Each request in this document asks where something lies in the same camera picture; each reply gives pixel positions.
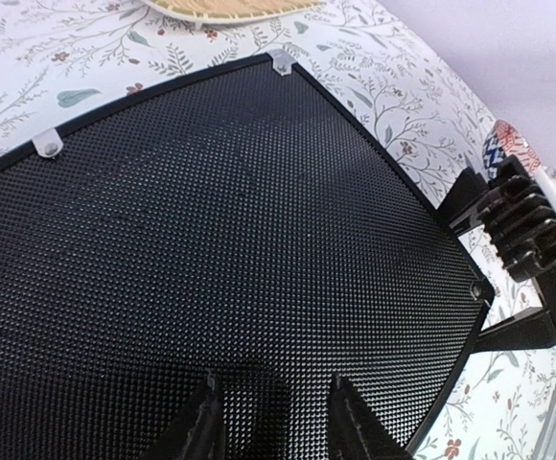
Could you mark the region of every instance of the tablecloth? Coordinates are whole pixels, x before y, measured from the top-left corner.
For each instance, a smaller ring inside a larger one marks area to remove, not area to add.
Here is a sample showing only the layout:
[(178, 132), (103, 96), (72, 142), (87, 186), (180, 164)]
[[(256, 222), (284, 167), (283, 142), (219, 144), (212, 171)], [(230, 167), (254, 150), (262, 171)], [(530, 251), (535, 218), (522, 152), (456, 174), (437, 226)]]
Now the tablecloth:
[[(434, 205), (466, 158), (479, 164), (493, 115), (373, 0), (200, 30), (138, 0), (0, 0), (0, 155), (159, 82), (277, 48), (348, 107)], [(530, 285), (501, 269), (480, 230), (462, 242), (496, 288), (486, 326), (540, 305)], [(471, 356), (416, 458), (530, 458), (555, 381), (556, 348)]]

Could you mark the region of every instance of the white wall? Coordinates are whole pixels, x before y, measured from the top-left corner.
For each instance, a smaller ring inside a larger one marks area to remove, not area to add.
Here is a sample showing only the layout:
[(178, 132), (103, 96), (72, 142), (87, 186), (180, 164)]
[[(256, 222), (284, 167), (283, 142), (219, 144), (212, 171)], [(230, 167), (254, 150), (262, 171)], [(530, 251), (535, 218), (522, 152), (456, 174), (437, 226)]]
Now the white wall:
[(380, 0), (556, 169), (556, 0)]

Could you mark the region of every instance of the beige plate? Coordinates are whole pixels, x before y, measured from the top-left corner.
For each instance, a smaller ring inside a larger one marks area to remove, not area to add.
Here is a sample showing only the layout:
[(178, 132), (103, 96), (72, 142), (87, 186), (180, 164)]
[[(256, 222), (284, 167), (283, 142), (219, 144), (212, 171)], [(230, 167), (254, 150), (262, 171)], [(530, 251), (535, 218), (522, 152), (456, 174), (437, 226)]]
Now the beige plate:
[(142, 0), (163, 14), (203, 24), (243, 24), (298, 12), (314, 0)]

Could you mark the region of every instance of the white clip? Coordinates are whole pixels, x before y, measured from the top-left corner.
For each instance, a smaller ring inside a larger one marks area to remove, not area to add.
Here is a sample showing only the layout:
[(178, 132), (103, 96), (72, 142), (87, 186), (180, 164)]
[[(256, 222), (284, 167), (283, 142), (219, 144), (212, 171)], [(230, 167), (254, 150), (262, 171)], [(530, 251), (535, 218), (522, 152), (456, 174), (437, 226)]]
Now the white clip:
[(290, 75), (293, 64), (297, 60), (285, 50), (269, 50), (267, 52), (273, 59), (272, 68), (281, 76)]
[(53, 127), (37, 134), (36, 137), (31, 139), (31, 142), (33, 142), (39, 156), (43, 158), (54, 158), (63, 150), (63, 141)]

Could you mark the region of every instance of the black mat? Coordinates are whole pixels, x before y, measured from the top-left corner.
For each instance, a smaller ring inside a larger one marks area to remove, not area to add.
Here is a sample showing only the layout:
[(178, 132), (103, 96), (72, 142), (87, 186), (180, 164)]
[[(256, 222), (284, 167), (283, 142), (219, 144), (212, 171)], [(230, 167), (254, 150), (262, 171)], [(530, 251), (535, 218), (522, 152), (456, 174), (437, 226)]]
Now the black mat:
[(333, 372), (420, 440), (483, 278), (305, 71), (245, 59), (59, 132), (0, 160), (0, 459), (135, 458), (208, 370), (230, 458), (326, 458)]

